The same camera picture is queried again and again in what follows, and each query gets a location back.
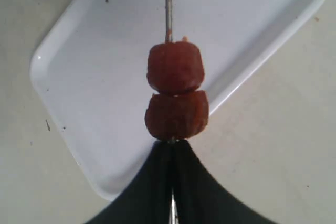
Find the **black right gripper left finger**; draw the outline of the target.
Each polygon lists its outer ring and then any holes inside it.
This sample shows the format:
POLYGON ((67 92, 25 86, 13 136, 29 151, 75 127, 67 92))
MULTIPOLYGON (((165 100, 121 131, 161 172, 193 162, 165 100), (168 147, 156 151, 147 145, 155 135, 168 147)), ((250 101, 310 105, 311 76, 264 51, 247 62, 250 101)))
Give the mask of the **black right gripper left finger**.
POLYGON ((87 223, 168 223, 171 150, 170 144, 156 141, 132 182, 87 223))

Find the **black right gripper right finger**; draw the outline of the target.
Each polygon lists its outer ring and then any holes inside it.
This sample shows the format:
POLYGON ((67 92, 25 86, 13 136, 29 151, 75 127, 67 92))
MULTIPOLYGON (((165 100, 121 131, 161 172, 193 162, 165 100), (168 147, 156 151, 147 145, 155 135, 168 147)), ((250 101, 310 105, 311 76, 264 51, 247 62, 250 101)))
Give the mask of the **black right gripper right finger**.
POLYGON ((174 198, 179 223, 267 223, 207 171, 188 141, 173 145, 174 198))

